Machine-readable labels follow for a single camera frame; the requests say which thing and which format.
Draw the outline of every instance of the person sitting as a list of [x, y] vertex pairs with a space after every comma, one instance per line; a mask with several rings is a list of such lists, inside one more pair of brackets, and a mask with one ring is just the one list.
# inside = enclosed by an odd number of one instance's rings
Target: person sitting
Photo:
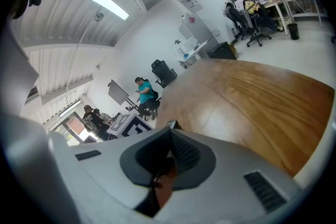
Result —
[[84, 127], [89, 133], [94, 132], [98, 138], [107, 141], [110, 135], [106, 131], [110, 126], [104, 124], [103, 120], [94, 114], [92, 110], [93, 108], [88, 104], [84, 106], [85, 114], [82, 119]]
[[254, 14], [259, 14], [259, 17], [255, 18], [258, 26], [268, 27], [273, 31], [284, 31], [284, 28], [282, 26], [277, 26], [275, 21], [271, 17], [269, 17], [267, 11], [262, 5], [259, 5], [252, 0], [244, 0], [243, 5], [244, 10], [247, 10], [250, 16], [253, 16]]
[[103, 120], [104, 124], [107, 124], [108, 126], [112, 125], [112, 118], [108, 116], [106, 113], [100, 113], [99, 109], [94, 109], [93, 112]]
[[139, 109], [143, 110], [143, 106], [150, 110], [153, 110], [151, 113], [152, 120], [155, 119], [157, 114], [154, 112], [160, 105], [159, 101], [156, 100], [152, 86], [148, 81], [144, 81], [142, 78], [137, 77], [135, 79], [136, 84], [138, 85], [138, 91], [136, 91], [140, 95], [140, 106]]

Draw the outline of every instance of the fluorescent light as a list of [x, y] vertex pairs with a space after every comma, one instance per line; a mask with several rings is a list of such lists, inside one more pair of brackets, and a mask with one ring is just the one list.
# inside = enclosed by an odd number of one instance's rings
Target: fluorescent light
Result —
[[80, 103], [82, 102], [82, 100], [78, 100], [77, 102], [73, 103], [71, 106], [69, 106], [68, 108], [64, 109], [63, 112], [59, 113], [59, 117], [64, 116], [65, 114], [67, 114], [71, 109], [74, 109], [76, 106], [78, 106]]
[[123, 20], [126, 20], [130, 15], [124, 11], [121, 7], [119, 7], [115, 2], [112, 0], [92, 0], [99, 5], [103, 6], [104, 8], [107, 8], [109, 11], [113, 12]]

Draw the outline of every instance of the office chair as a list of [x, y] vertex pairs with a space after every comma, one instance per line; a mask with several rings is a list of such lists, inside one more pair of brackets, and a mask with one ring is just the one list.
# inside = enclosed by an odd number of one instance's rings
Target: office chair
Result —
[[161, 80], [161, 82], [156, 80], [155, 83], [158, 83], [163, 88], [177, 77], [174, 69], [169, 69], [165, 61], [155, 60], [155, 62], [152, 63], [152, 72]]
[[[148, 79], [144, 79], [144, 78], [141, 78], [143, 81], [147, 81], [147, 82], [149, 82], [149, 80]], [[147, 121], [147, 115], [145, 115], [143, 112], [141, 112], [142, 110], [144, 110], [144, 111], [148, 111], [148, 113], [152, 113], [154, 110], [155, 110], [155, 114], [157, 114], [157, 110], [159, 109], [159, 106], [160, 106], [160, 99], [161, 99], [161, 97], [159, 98], [159, 94], [158, 94], [158, 92], [156, 92], [156, 91], [154, 91], [153, 90], [153, 88], [152, 88], [152, 93], [153, 93], [153, 95], [154, 95], [154, 97], [155, 97], [155, 100], [156, 101], [158, 101], [158, 106], [155, 108], [155, 109], [152, 109], [152, 110], [150, 110], [150, 109], [148, 109], [147, 110], [147, 108], [142, 108], [142, 107], [140, 107], [141, 106], [141, 104], [140, 104], [140, 106], [138, 107], [138, 112], [139, 112], [139, 117], [140, 118], [142, 118], [142, 117], [144, 117], [144, 120], [145, 121]]]
[[260, 43], [259, 38], [268, 37], [268, 39], [272, 39], [270, 36], [265, 36], [264, 34], [258, 34], [258, 29], [253, 26], [250, 15], [247, 10], [245, 10], [242, 15], [240, 14], [239, 11], [237, 11], [233, 7], [233, 5], [229, 5], [228, 3], [228, 5], [226, 6], [224, 10], [224, 13], [225, 13], [225, 16], [229, 18], [235, 25], [237, 25], [237, 23], [241, 25], [240, 27], [238, 27], [241, 33], [243, 33], [244, 35], [248, 33], [251, 34], [250, 41], [246, 44], [247, 47], [249, 47], [250, 43], [254, 40], [257, 40], [259, 46], [261, 47], [262, 44]]

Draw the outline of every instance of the white floor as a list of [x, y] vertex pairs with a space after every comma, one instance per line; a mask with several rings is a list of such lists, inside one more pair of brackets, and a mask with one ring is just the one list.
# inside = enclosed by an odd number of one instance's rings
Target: white floor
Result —
[[[336, 89], [336, 45], [331, 43], [332, 27], [316, 21], [296, 22], [299, 28], [298, 40], [292, 40], [285, 32], [271, 34], [272, 40], [261, 39], [246, 46], [249, 37], [235, 43], [237, 59], [265, 63], [286, 68], [319, 80]], [[332, 116], [336, 118], [336, 102]]]

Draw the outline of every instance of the trash can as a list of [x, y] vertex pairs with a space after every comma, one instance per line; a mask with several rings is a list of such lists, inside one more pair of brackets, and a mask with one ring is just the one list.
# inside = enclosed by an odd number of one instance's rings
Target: trash can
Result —
[[289, 24], [289, 25], [287, 25], [287, 27], [288, 27], [291, 39], [293, 39], [293, 40], [299, 39], [298, 25], [297, 24]]

